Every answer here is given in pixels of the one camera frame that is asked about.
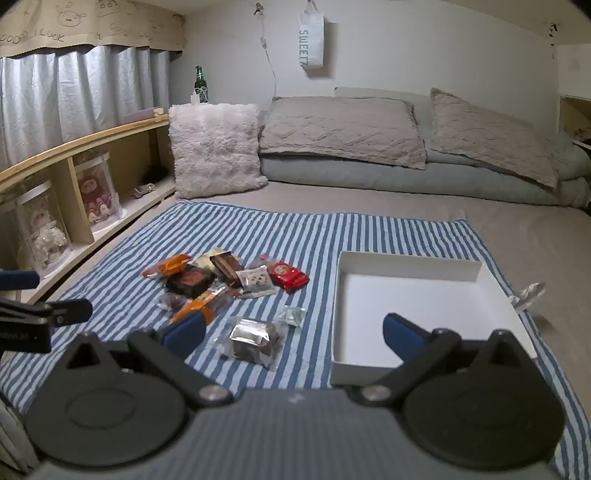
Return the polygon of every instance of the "gray bed sheet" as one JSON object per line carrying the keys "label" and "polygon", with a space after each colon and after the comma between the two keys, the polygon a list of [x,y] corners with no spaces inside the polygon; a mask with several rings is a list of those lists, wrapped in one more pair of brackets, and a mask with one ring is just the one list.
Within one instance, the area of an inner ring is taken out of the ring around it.
{"label": "gray bed sheet", "polygon": [[529,205],[585,207],[591,198],[584,178],[558,183],[555,192],[488,168],[427,163],[426,170],[370,164],[332,157],[262,155],[271,181],[385,192],[456,195]]}

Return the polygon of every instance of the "blue and white striped cloth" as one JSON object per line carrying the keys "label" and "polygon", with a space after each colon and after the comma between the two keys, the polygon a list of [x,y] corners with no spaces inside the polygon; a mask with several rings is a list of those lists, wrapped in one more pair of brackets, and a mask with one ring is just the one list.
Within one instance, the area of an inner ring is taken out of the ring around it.
{"label": "blue and white striped cloth", "polygon": [[[103,340],[118,340],[141,327],[160,327],[168,314],[156,304],[158,282],[140,272],[158,260],[186,252],[201,254],[223,247],[246,264],[260,253],[296,265],[310,284],[288,296],[280,292],[234,302],[209,328],[207,339],[187,363],[233,392],[254,388],[329,388],[330,331],[336,267],[343,250],[426,255],[483,261],[509,293],[509,285],[477,234],[464,220],[427,222],[357,213],[310,215],[272,213],[213,202],[180,201],[124,240],[71,288],[64,298],[87,298],[95,312],[83,325],[65,327],[52,338],[53,353],[16,354],[0,372],[0,388],[25,411],[68,343],[92,330]],[[259,365],[222,359],[211,346],[227,318],[240,315],[273,319],[284,306],[308,310],[303,329],[291,332],[275,372]],[[529,314],[521,315],[547,382],[562,399],[568,424],[552,460],[567,479],[588,480],[591,452],[589,421],[556,357]]]}

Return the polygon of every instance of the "screw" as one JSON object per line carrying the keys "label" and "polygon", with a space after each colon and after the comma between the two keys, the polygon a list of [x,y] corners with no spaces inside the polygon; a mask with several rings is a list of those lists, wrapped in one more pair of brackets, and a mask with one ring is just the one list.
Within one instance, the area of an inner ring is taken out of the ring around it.
{"label": "screw", "polygon": [[222,401],[228,397],[230,392],[221,385],[207,385],[199,390],[199,396],[207,401]]}
{"label": "screw", "polygon": [[361,394],[369,401],[385,401],[392,395],[391,390],[383,385],[369,385],[363,387]]}

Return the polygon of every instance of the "white box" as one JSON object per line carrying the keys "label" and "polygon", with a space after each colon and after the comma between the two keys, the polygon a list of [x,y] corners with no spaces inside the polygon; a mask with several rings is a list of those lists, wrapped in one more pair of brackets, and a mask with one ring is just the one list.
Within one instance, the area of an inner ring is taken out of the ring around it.
{"label": "white box", "polygon": [[333,306],[333,385],[371,385],[402,364],[382,334],[388,313],[428,332],[451,329],[466,340],[510,330],[536,357],[525,327],[482,262],[344,251]]}

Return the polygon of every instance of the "curtain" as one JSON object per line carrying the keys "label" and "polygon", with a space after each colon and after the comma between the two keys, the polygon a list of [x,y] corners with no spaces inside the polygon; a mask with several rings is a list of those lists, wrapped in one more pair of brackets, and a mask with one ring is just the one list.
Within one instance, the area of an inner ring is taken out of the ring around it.
{"label": "curtain", "polygon": [[80,46],[0,59],[0,170],[115,127],[129,113],[168,111],[166,50]]}

